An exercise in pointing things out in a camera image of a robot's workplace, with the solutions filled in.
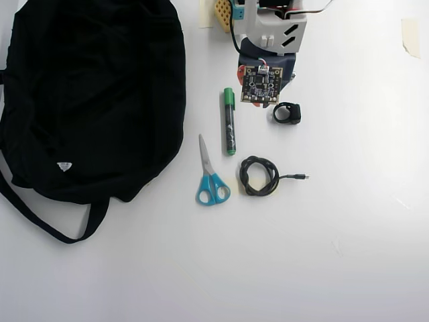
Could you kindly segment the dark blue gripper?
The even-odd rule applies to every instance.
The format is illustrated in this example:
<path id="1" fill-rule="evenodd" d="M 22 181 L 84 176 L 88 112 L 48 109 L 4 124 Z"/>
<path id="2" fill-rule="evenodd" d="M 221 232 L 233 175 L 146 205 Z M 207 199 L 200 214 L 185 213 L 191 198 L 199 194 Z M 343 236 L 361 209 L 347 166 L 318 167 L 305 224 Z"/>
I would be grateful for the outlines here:
<path id="1" fill-rule="evenodd" d="M 269 103 L 263 104 L 263 75 L 258 73 L 257 65 L 260 65 L 261 61 L 249 56 L 264 59 L 270 67 L 283 68 L 281 85 L 281 89 L 283 89 L 292 80 L 296 53 L 278 56 L 275 52 L 258 48 L 248 38 L 241 40 L 240 50 L 237 78 L 241 85 L 241 102 L 251 103 L 256 107 L 263 106 L 264 109 L 268 108 Z"/>

